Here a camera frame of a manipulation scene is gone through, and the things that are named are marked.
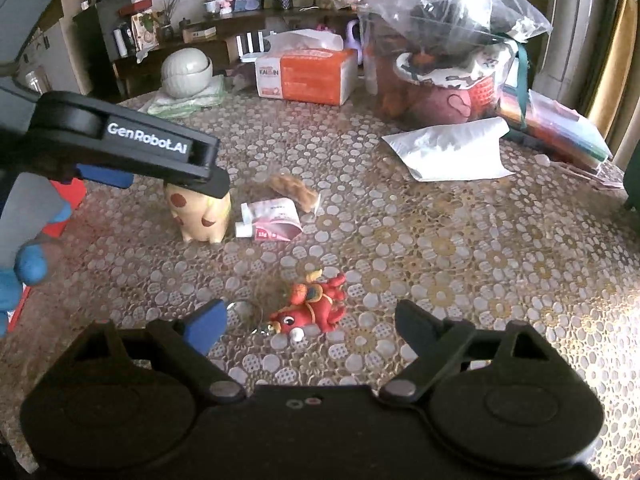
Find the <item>blue gloved hand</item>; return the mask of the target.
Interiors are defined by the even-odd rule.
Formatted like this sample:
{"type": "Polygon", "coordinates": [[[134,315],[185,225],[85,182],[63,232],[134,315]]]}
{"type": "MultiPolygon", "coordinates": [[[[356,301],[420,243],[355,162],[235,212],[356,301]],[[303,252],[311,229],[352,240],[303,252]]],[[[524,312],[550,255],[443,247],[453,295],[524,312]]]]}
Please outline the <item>blue gloved hand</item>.
{"type": "Polygon", "coordinates": [[[52,183],[28,172],[1,171],[1,331],[20,304],[24,288],[41,283],[52,266],[49,224],[72,214],[52,183]]]}

